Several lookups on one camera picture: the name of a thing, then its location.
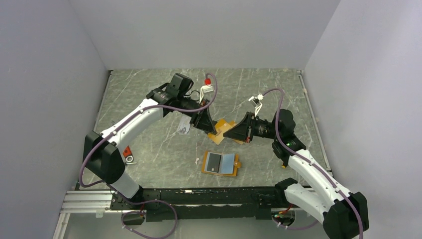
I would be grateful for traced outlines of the orange leather card holder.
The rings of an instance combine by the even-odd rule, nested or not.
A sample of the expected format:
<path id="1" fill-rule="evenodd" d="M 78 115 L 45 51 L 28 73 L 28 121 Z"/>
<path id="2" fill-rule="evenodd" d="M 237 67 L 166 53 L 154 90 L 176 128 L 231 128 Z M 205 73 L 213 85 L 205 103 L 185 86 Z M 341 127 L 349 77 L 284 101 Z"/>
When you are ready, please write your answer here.
<path id="1" fill-rule="evenodd" d="M 222 153 L 215 153 L 221 155 L 221 163 L 219 173 L 212 173 L 206 171 L 206 165 L 208 160 L 208 154 L 214 153 L 206 151 L 204 153 L 203 164 L 201 172 L 204 174 L 216 175 L 216 176 L 225 176 L 225 177 L 235 177 L 239 168 L 241 168 L 241 162 L 239 161 L 238 154 L 222 154 Z"/>

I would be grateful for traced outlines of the black VIP card top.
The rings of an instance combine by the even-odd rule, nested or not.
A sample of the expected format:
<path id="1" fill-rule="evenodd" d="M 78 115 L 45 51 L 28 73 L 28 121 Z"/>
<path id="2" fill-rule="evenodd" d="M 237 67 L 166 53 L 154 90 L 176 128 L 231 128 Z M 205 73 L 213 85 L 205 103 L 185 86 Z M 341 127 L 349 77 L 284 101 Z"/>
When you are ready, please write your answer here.
<path id="1" fill-rule="evenodd" d="M 221 163 L 221 155 L 215 153 L 208 154 L 206 171 L 212 173 L 219 173 Z"/>

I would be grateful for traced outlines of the small orange card sleeve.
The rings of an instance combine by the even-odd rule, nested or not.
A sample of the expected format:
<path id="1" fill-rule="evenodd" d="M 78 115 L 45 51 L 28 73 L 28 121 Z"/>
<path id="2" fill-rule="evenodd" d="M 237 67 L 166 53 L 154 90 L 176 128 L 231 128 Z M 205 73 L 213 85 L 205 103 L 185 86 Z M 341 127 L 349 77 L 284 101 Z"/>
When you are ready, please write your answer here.
<path id="1" fill-rule="evenodd" d="M 240 122 L 223 134 L 224 137 L 233 139 L 239 144 L 244 144 L 247 138 L 247 126 Z"/>

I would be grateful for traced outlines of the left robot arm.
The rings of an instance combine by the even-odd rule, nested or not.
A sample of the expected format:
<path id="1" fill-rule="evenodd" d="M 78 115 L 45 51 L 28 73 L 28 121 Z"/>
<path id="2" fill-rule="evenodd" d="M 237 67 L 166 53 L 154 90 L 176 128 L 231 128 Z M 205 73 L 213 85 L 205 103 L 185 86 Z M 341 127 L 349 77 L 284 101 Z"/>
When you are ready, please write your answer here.
<path id="1" fill-rule="evenodd" d="M 181 74 L 173 75 L 169 83 L 151 90 L 132 112 L 113 126 L 100 133 L 89 132 L 84 141 L 82 166 L 79 173 L 79 184 L 88 188 L 97 183 L 85 184 L 83 172 L 89 169 L 106 183 L 111 189 L 121 194 L 123 202 L 130 209 L 142 205 L 144 189 L 126 172 L 123 161 L 123 150 L 137 138 L 145 129 L 168 113 L 177 111 L 191 118 L 191 125 L 206 133 L 216 133 L 214 122 L 209 113 L 209 107 L 217 97 L 217 80 L 214 74 L 207 73 L 207 79 L 212 79 L 213 96 L 210 100 L 201 98 L 193 100 L 187 94 L 194 81 Z"/>

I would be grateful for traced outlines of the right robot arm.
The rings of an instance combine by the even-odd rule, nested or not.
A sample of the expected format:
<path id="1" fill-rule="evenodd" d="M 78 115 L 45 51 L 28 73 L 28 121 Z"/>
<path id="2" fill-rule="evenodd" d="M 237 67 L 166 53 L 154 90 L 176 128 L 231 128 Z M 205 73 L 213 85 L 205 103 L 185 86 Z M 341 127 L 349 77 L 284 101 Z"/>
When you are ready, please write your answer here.
<path id="1" fill-rule="evenodd" d="M 322 224 L 330 239 L 361 239 L 369 228 L 367 199 L 353 193 L 335 180 L 314 159 L 307 147 L 295 135 L 296 123 L 291 111 L 281 109 L 271 122 L 247 112 L 243 120 L 223 135 L 250 143 L 254 137 L 273 139 L 272 149 L 283 167 L 295 170 L 313 188 L 304 188 L 293 178 L 275 185 L 274 200 L 285 207 L 302 208 Z"/>

